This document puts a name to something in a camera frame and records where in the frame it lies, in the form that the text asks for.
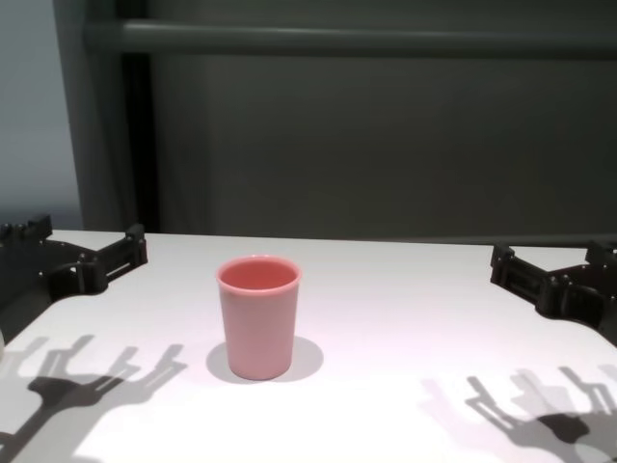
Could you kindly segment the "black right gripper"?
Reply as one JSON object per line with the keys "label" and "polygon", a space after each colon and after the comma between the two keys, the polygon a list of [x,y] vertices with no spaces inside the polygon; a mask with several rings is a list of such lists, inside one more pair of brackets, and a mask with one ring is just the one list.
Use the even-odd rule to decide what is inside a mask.
{"label": "black right gripper", "polygon": [[616,346],[616,242],[592,240],[587,264],[549,272],[495,245],[490,282],[523,299],[544,317],[582,325]]}

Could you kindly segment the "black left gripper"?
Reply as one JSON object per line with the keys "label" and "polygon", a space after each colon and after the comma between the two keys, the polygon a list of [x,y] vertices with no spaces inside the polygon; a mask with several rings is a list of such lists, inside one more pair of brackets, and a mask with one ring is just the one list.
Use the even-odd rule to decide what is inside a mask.
{"label": "black left gripper", "polygon": [[123,239],[82,253],[76,265],[40,273],[45,240],[51,233],[49,214],[36,215],[25,223],[1,224],[1,288],[18,289],[14,295],[1,297],[4,343],[11,343],[53,304],[104,292],[112,281],[148,262],[145,228],[135,224]]}

